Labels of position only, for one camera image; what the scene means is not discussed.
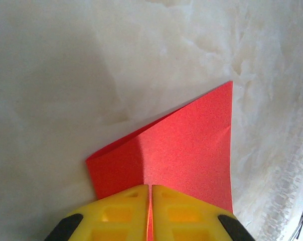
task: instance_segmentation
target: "black rubber grip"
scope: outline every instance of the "black rubber grip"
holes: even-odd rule
[[[44,241],[67,241],[76,230],[83,215],[77,213],[61,220]]]
[[[226,215],[219,215],[218,219],[233,241],[255,241],[239,220]]]

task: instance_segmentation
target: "yellow plastic tool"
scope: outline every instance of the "yellow plastic tool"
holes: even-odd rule
[[[45,241],[146,241],[149,189],[139,185],[62,219]],[[254,241],[230,212],[177,192],[152,186],[154,241]]]
[[[152,200],[154,241],[232,241],[218,219],[230,212],[160,185]]]

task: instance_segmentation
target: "folded red paper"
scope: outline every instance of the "folded red paper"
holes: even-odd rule
[[[160,184],[232,211],[232,82],[86,160],[98,198]]]

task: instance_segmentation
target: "yellow plastic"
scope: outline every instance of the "yellow plastic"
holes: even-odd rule
[[[148,185],[139,185],[80,207],[83,220],[69,241],[145,241]]]
[[[154,241],[232,241],[217,218],[230,212],[160,185],[152,200]]]

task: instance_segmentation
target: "rectangular cutout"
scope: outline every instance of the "rectangular cutout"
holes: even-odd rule
[[[174,229],[173,236],[175,241],[217,241],[206,229]]]
[[[200,222],[201,214],[193,207],[170,207],[167,210],[171,222]]]
[[[95,230],[92,241],[126,241],[127,231],[124,229]]]
[[[132,210],[129,207],[107,207],[101,216],[103,222],[130,222]]]

